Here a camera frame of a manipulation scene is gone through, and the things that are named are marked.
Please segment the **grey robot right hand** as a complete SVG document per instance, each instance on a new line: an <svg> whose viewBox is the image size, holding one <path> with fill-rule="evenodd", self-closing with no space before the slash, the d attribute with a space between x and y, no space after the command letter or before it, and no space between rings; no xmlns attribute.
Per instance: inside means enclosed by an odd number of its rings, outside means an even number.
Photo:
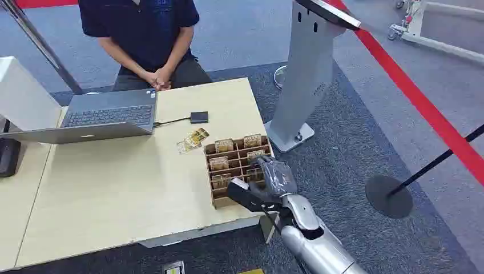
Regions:
<svg viewBox="0 0 484 274"><path fill-rule="evenodd" d="M296 194L297 183L290 166L271 156L257 156L254 161L262 170L265 188L249 182L250 191L264 202L280 202L284 195Z"/></svg>

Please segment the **person's right hand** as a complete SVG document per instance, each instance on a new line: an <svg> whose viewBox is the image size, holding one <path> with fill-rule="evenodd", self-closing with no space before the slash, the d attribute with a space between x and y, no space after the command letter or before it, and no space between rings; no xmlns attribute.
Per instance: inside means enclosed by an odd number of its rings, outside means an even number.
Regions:
<svg viewBox="0 0 484 274"><path fill-rule="evenodd" d="M162 89L162 83L158 83L158 76L154 72L143 71L143 79L149 83L156 91Z"/></svg>

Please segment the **person's left hand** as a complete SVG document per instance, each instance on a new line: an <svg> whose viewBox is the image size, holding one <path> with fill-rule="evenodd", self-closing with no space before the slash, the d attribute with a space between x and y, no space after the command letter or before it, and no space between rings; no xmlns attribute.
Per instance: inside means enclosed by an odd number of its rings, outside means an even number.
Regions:
<svg viewBox="0 0 484 274"><path fill-rule="evenodd" d="M169 90L172 87L170 80L172 70L170 68L159 68L155 72L155 89L156 91Z"/></svg>

